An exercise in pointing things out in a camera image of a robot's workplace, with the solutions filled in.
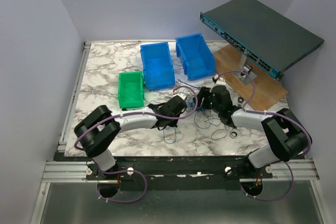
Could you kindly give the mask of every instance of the metal frame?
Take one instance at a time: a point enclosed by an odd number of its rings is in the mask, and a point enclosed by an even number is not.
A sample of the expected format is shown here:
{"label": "metal frame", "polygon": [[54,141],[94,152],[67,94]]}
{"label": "metal frame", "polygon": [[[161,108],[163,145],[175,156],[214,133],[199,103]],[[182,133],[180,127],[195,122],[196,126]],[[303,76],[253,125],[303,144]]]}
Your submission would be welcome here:
{"label": "metal frame", "polygon": [[[288,162],[295,181],[309,180],[312,183],[313,192],[318,203],[323,223],[332,223],[328,207],[322,194],[319,183],[319,175],[312,159],[298,159]],[[31,224],[40,223],[47,200],[51,183],[117,183],[116,180],[86,180],[86,162],[47,162],[43,172],[41,186],[36,200]],[[289,181],[291,176],[285,164],[272,164],[273,178],[265,178],[265,182]],[[240,179],[240,182],[250,182],[254,179]]]}
{"label": "metal frame", "polygon": [[[318,180],[314,161],[312,159],[292,160],[288,162],[295,181]],[[42,183],[116,183],[116,180],[86,180],[86,162],[47,162],[42,176]],[[273,178],[263,181],[289,181],[290,172],[285,164],[271,165]],[[255,179],[240,179],[240,182],[252,182]]]}
{"label": "metal frame", "polygon": [[[71,119],[73,117],[75,106],[78,100],[78,90],[80,89],[81,82],[85,72],[86,62],[89,57],[91,42],[84,43],[84,49],[80,68],[77,73],[76,82],[72,92],[72,99],[70,101],[65,123],[63,125],[59,145],[57,148],[58,153],[63,153],[66,148],[66,139],[69,133]],[[312,159],[302,159],[289,161],[288,164],[293,170],[295,180],[310,180],[312,190],[317,201],[318,209],[321,213],[323,223],[330,224],[332,218],[329,208],[325,202],[323,192],[320,186],[319,176]],[[285,181],[291,180],[288,167],[285,164],[271,165],[273,178],[263,179],[263,181]],[[51,183],[116,183],[115,180],[86,180],[86,162],[47,162],[45,170],[41,179],[40,189],[37,195],[33,215],[31,217],[31,224],[40,223],[43,217],[48,192]],[[254,179],[241,179],[240,182],[250,182]]]}
{"label": "metal frame", "polygon": [[75,113],[75,108],[76,108],[78,95],[79,95],[79,92],[77,92],[77,90],[80,89],[80,86],[82,84],[86,62],[88,61],[88,58],[89,58],[90,48],[91,48],[91,42],[84,42],[83,54],[82,54],[79,70],[77,73],[75,86],[73,87],[74,89],[72,91],[72,96],[71,96],[72,99],[68,107],[66,120],[64,122],[61,137],[59,139],[60,142],[66,142],[66,139],[68,138],[68,134],[70,130],[69,126],[71,126],[70,122],[72,121],[73,114]]}
{"label": "metal frame", "polygon": [[50,183],[41,183],[40,190],[38,191],[33,215],[30,220],[30,224],[40,223],[42,220],[42,214],[46,205]]}

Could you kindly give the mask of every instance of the white marble surface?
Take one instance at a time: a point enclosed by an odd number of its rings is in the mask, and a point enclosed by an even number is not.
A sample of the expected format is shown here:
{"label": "white marble surface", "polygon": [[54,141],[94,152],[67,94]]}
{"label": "white marble surface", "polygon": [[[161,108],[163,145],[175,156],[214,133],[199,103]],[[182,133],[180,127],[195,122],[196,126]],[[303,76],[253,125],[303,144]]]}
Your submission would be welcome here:
{"label": "white marble surface", "polygon": [[[158,41],[106,41],[93,42],[85,68],[85,74],[79,91],[75,114],[70,120],[71,127],[67,134],[67,147],[65,156],[85,156],[85,153],[74,148],[76,140],[74,127],[91,111],[100,105],[107,105],[111,111],[119,111],[118,103],[118,76],[119,72],[141,71],[142,61],[140,45]],[[227,43],[208,42],[212,52],[215,52]],[[170,53],[175,70],[175,79],[188,82],[183,74],[183,68],[176,56],[175,42],[169,41]],[[213,85],[211,77],[189,82],[195,86]],[[238,95],[228,87],[234,104],[237,104]],[[151,101],[165,102],[172,96],[172,89],[160,91],[146,91],[145,105]],[[282,99],[271,109],[273,111],[287,108],[286,99]],[[206,118],[198,112],[196,122],[200,127],[209,124]],[[207,129],[200,129],[194,123],[194,115],[187,119],[179,120],[176,128],[176,142],[167,144],[163,141],[163,132],[156,129],[138,129],[119,134],[109,149],[114,155],[119,156],[164,156],[164,155],[246,155],[254,149],[267,143],[264,133],[255,130],[239,128],[238,138],[233,139],[226,131],[217,131],[213,138],[226,137],[212,140],[211,135],[224,125],[211,125]],[[174,129],[165,130],[166,141],[175,139]]]}

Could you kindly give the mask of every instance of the purple cable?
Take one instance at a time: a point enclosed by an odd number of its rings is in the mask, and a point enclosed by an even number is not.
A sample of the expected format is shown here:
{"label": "purple cable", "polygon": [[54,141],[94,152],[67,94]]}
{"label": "purple cable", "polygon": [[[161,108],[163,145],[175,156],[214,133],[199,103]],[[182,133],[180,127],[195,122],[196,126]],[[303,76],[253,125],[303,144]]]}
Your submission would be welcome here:
{"label": "purple cable", "polygon": [[127,173],[127,172],[134,172],[134,173],[139,174],[143,178],[143,181],[145,182],[145,188],[144,188],[142,194],[138,198],[130,199],[130,200],[117,200],[117,199],[111,199],[111,198],[104,198],[103,196],[101,196],[101,194],[100,194],[100,188],[98,187],[98,194],[99,194],[99,198],[101,198],[101,199],[104,199],[104,200],[107,200],[107,201],[110,201],[110,202],[116,202],[116,203],[133,203],[133,202],[136,202],[139,199],[141,199],[146,194],[146,192],[147,192],[147,180],[146,180],[146,177],[145,177],[145,175],[143,175],[138,170],[132,170],[132,171],[129,171],[129,170],[119,170],[117,172],[104,172],[104,171],[102,171],[100,169],[100,171],[103,172],[104,174],[109,174],[109,175],[119,174],[119,173]]}
{"label": "purple cable", "polygon": [[284,163],[285,163],[285,165],[287,165],[287,167],[289,169],[289,172],[290,172],[290,176],[292,178],[291,183],[290,183],[290,188],[288,189],[288,191],[284,195],[282,195],[280,197],[277,197],[277,198],[274,198],[274,199],[255,197],[255,196],[252,196],[252,195],[248,194],[244,190],[243,186],[240,186],[242,191],[244,192],[244,194],[249,198],[257,199],[257,200],[261,200],[261,201],[277,201],[277,200],[282,200],[282,199],[286,198],[287,196],[289,196],[291,194],[291,192],[293,191],[293,188],[294,188],[294,174],[293,174],[293,171],[290,168],[290,166],[286,162],[284,162]]}
{"label": "purple cable", "polygon": [[[197,95],[195,93],[195,91],[188,87],[188,86],[184,86],[184,85],[181,85],[181,86],[178,86],[176,88],[174,88],[174,90],[177,90],[179,88],[187,88],[191,91],[191,93],[193,94],[194,98],[195,98],[195,104],[197,104],[198,102],[198,99],[197,99]],[[160,114],[156,114],[156,113],[151,113],[151,112],[129,112],[129,113],[125,113],[123,114],[122,116],[127,116],[127,115],[143,115],[143,114],[146,114],[146,115],[153,115],[153,116],[157,116],[159,118],[164,118],[164,119],[172,119],[172,120],[179,120],[179,119],[184,119],[184,118],[187,118],[188,116],[190,116],[192,113],[194,113],[197,109],[197,106],[195,106],[193,108],[193,110],[191,112],[189,112],[187,115],[184,115],[184,116],[180,116],[178,118],[174,118],[174,117],[171,117],[171,116],[165,116],[165,115],[160,115]],[[101,120],[99,121],[98,123],[96,123],[94,126],[90,127],[87,131],[85,131],[82,135],[79,136],[79,138],[75,141],[74,143],[74,147],[80,151],[84,151],[83,148],[81,147],[78,147],[78,143],[88,134],[90,133],[91,131],[93,131],[95,128],[97,128],[99,125],[102,125],[114,118],[119,118],[120,117],[120,114],[118,115],[112,115],[112,116],[109,116],[108,118],[105,118],[104,120]]]}
{"label": "purple cable", "polygon": [[253,82],[251,76],[249,76],[247,73],[243,72],[243,71],[240,71],[240,70],[230,70],[230,71],[225,71],[221,74],[218,75],[218,77],[226,74],[226,73],[232,73],[232,72],[236,72],[236,73],[243,73],[245,74],[251,81],[252,83],[252,86],[253,86],[253,91],[252,91],[252,95],[250,96],[249,99],[247,99],[243,106],[242,106],[242,110],[244,110],[245,112],[247,113],[251,113],[251,114],[259,114],[259,115],[276,115],[278,117],[281,117],[289,122],[291,122],[292,124],[296,125],[298,128],[300,128],[302,130],[302,132],[304,133],[304,135],[306,136],[307,138],[307,141],[308,141],[308,146],[307,146],[307,149],[300,155],[297,155],[297,157],[304,157],[305,155],[307,155],[311,149],[311,138],[308,134],[308,132],[306,131],[306,129],[301,125],[299,124],[298,122],[294,121],[293,119],[291,118],[288,118],[287,116],[284,116],[284,115],[281,115],[279,113],[276,113],[276,112],[267,112],[267,111],[254,111],[254,110],[248,110],[245,108],[245,106],[251,101],[251,99],[254,97],[255,93],[256,93],[256,84]]}

